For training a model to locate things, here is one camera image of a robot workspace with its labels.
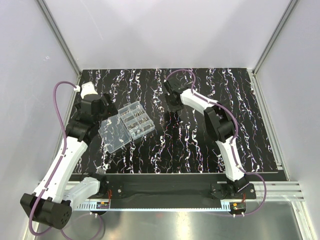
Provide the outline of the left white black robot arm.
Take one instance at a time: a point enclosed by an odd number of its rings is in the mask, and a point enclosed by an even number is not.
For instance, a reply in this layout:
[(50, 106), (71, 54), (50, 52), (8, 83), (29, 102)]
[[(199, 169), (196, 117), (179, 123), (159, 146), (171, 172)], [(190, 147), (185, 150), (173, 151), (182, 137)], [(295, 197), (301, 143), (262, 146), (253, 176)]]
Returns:
[(62, 142), (49, 170), (32, 193), (24, 193), (20, 205), (28, 216), (29, 231), (33, 223), (40, 223), (62, 230), (71, 218), (72, 211), (91, 196), (103, 196), (108, 192), (107, 178), (99, 173), (90, 173), (76, 186), (67, 190), (73, 170), (98, 135), (101, 124), (118, 114), (109, 94), (98, 94), (92, 82), (82, 86), (73, 85), (81, 101), (75, 104), (75, 115), (67, 125), (61, 124)]

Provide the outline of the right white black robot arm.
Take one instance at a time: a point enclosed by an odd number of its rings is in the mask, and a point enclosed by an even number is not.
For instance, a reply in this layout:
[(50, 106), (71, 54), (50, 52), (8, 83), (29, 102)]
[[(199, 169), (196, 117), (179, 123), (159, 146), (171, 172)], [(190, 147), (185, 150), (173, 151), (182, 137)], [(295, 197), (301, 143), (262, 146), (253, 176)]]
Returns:
[(182, 86), (177, 79), (165, 80), (164, 87), (167, 91), (165, 99), (171, 112), (189, 106), (204, 116), (206, 132), (217, 144), (224, 162), (227, 178), (225, 191), (232, 197), (242, 193), (249, 181), (237, 150), (238, 125), (235, 117), (218, 101)]

